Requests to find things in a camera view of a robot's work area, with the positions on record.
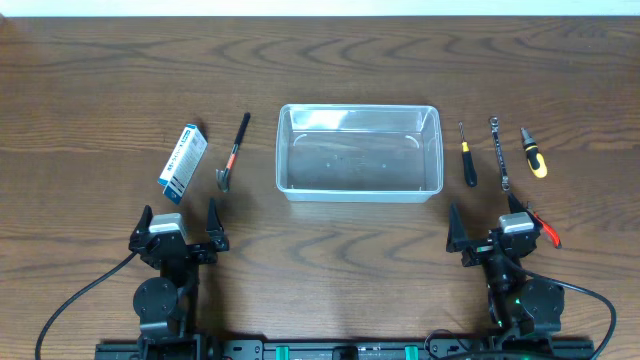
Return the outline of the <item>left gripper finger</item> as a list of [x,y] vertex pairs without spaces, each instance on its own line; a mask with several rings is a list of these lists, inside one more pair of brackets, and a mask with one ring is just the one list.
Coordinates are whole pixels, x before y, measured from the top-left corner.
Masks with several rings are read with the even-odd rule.
[[209,200],[206,232],[209,235],[210,240],[215,245],[225,244],[225,232],[217,214],[217,208],[214,198],[211,198]]
[[132,235],[133,236],[142,236],[149,230],[150,223],[153,219],[153,212],[149,205],[146,205],[143,209],[142,215],[135,226]]

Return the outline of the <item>stubby yellow black screwdriver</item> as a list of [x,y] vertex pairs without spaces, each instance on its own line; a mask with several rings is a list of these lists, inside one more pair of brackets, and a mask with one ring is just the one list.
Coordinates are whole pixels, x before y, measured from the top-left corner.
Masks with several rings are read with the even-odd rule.
[[526,128],[521,128],[521,137],[523,150],[531,172],[537,178],[546,177],[548,169],[536,141]]

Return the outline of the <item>small black handled hammer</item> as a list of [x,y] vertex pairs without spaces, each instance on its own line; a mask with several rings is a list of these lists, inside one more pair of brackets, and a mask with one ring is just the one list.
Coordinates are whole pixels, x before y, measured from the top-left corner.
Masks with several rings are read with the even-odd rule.
[[244,134],[246,132],[246,129],[248,127],[249,121],[251,119],[251,113],[250,112],[245,112],[243,114],[243,119],[241,122],[241,125],[238,129],[238,132],[236,134],[229,158],[226,162],[225,167],[220,170],[217,169],[216,170],[216,181],[217,181],[217,186],[218,188],[222,191],[222,192],[228,192],[229,191],[229,183],[230,183],[230,173],[231,170],[234,166],[235,163],[235,159],[239,150],[239,147],[243,141],[244,138]]

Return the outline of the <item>red handled pliers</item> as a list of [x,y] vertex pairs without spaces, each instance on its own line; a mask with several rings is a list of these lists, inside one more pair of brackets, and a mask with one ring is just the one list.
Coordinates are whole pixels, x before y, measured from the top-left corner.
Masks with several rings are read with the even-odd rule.
[[539,214],[534,210],[531,202],[529,201],[526,202],[526,208],[536,218],[536,220],[541,223],[545,234],[551,240],[551,242],[553,243],[553,246],[556,249],[561,249],[562,242],[557,231],[548,222],[546,222],[539,216]]

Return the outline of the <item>slim black yellow screwdriver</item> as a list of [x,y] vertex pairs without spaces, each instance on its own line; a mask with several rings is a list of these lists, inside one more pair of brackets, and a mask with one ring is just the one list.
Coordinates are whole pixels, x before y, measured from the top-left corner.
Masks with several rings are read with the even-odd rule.
[[477,173],[474,167],[470,147],[465,138],[464,126],[462,123],[459,123],[459,130],[461,135],[461,149],[462,149],[461,154],[462,154],[464,179],[466,184],[469,187],[473,188],[478,184]]

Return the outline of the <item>blue white screwdriver box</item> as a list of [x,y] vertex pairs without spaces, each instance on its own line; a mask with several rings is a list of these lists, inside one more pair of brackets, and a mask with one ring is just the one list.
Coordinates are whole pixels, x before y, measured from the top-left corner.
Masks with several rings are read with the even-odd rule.
[[208,142],[194,124],[187,124],[180,135],[157,182],[164,187],[163,194],[178,205],[191,178],[208,147]]

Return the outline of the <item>silver combination wrench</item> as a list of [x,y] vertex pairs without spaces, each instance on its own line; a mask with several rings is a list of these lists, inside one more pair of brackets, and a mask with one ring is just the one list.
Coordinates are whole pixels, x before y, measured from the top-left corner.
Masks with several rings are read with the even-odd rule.
[[506,163],[505,163],[505,159],[504,159],[504,155],[501,147],[501,142],[499,139],[499,119],[496,116],[492,116],[489,118],[489,124],[490,124],[491,135],[492,135],[492,139],[495,147],[498,167],[500,170],[501,188],[504,192],[509,192],[510,191],[509,176],[508,176]]

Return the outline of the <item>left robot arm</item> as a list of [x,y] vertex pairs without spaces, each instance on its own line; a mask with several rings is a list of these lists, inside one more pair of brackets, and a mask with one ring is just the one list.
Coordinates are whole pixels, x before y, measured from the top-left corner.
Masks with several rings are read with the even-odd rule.
[[188,244],[183,218],[178,213],[155,215],[146,206],[129,240],[129,250],[159,272],[144,281],[133,296],[141,335],[139,359],[208,359],[217,352],[207,337],[195,330],[199,267],[212,265],[230,248],[209,201],[206,219],[209,240]]

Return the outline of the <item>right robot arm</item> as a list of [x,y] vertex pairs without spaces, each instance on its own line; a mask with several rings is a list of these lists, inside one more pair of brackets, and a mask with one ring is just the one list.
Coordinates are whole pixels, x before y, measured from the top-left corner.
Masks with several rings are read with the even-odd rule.
[[489,314],[498,328],[480,349],[552,354],[551,335],[561,330],[564,288],[524,273],[520,260],[537,248],[543,226],[513,194],[507,199],[510,212],[477,240],[468,236],[457,206],[451,205],[446,251],[459,252],[465,267],[483,268]]

